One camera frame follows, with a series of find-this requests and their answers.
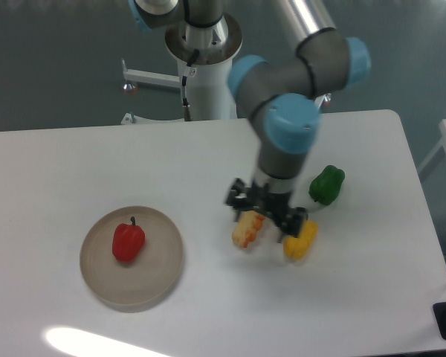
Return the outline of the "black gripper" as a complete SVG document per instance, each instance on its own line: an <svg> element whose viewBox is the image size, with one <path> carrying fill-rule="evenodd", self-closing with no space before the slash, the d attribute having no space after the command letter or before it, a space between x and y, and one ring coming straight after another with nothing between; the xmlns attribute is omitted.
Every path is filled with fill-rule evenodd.
<svg viewBox="0 0 446 357"><path fill-rule="evenodd" d="M251 210L269 218L279 228L279 242L282 242L288 236L297 237L308 218L305 208L290 205L293 192L272 192L269 184L259 186L255 181L247 186L243 180L236 178L227 193L225 204L232 207L234 222L239 221L242 212Z"/></svg>

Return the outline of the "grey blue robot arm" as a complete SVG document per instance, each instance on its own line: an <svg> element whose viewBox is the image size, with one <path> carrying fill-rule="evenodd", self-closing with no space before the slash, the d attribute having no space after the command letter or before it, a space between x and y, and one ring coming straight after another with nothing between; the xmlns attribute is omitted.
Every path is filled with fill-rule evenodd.
<svg viewBox="0 0 446 357"><path fill-rule="evenodd" d="M175 84L185 121L242 114L259 138L252 182L236 179L227 205L236 214L254 211L269 218L282 237L298 235L307 212L289 202L317 135L320 103L366 79L366 45L342 36L321 1L273 3L294 49L279 65L238 57L241 28L221 1L131 1L129 8L140 30L165 29L178 64Z"/></svg>

